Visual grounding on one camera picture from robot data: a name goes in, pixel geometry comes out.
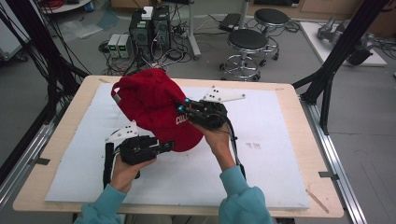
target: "black vertical post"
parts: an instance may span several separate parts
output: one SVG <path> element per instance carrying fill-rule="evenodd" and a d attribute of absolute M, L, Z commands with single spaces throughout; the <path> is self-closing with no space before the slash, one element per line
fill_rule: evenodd
<path fill-rule="evenodd" d="M 332 94 L 332 80 L 343 64 L 344 60 L 354 51 L 355 46 L 367 31 L 376 16 L 389 0 L 365 0 L 352 18 L 340 39 L 335 44 L 329 57 L 319 70 L 309 77 L 295 83 L 295 89 L 311 82 L 308 90 L 301 95 L 301 99 L 314 105 L 323 92 L 322 108 L 320 111 L 320 126 L 323 132 L 328 133 L 327 121 L 329 117 L 330 98 Z"/>

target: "stool seat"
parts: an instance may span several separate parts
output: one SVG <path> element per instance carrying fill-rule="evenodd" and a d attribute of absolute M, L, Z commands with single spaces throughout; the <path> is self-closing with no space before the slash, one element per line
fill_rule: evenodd
<path fill-rule="evenodd" d="M 260 51 L 266 47 L 264 36 L 253 30 L 241 29 L 232 31 L 228 36 L 229 44 L 234 49 Z"/>
<path fill-rule="evenodd" d="M 254 13 L 254 20 L 261 25 L 283 26 L 289 17 L 273 8 L 261 8 Z"/>

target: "black stool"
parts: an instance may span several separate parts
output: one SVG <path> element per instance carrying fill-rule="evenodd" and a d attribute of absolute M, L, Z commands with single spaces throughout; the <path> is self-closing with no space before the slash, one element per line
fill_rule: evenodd
<path fill-rule="evenodd" d="M 268 52 L 276 50 L 276 54 L 273 59 L 277 60 L 279 57 L 279 45 L 271 36 L 269 36 L 269 33 L 272 29 L 283 27 L 289 21 L 289 17 L 279 10 L 273 8 L 262 8 L 254 13 L 254 20 L 264 27 L 262 34 L 265 36 L 264 41 L 267 43 L 267 47 L 264 59 L 260 62 L 260 66 L 265 66 Z"/>
<path fill-rule="evenodd" d="M 248 54 L 265 51 L 267 47 L 265 36 L 254 30 L 235 30 L 228 36 L 228 45 L 239 50 L 241 54 L 229 57 L 220 65 L 220 69 L 224 70 L 221 80 L 226 80 L 226 76 L 232 76 L 242 78 L 244 81 L 248 78 L 258 81 L 261 77 L 259 66 L 248 57 Z"/>

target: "teal sleeve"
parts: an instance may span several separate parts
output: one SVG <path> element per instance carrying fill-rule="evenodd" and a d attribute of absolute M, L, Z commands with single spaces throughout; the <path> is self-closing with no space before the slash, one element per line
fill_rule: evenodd
<path fill-rule="evenodd" d="M 227 192 L 227 198 L 219 207 L 220 224 L 273 224 L 264 194 L 248 185 L 239 166 L 221 173 L 220 179 Z"/>
<path fill-rule="evenodd" d="M 94 203 L 82 205 L 82 216 L 77 218 L 74 223 L 121 224 L 121 218 L 120 215 L 117 214 L 117 211 L 125 197 L 126 193 L 120 192 L 110 185 L 107 185 Z"/>

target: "baseball cap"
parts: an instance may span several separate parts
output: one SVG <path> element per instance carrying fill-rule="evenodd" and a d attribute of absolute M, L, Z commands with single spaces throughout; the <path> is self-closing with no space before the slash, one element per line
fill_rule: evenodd
<path fill-rule="evenodd" d="M 138 127 L 151 131 L 160 142 L 174 141 L 174 151 L 190 150 L 203 137 L 185 115 L 177 112 L 186 95 L 162 69 L 150 68 L 122 77 L 113 85 L 111 95 Z"/>

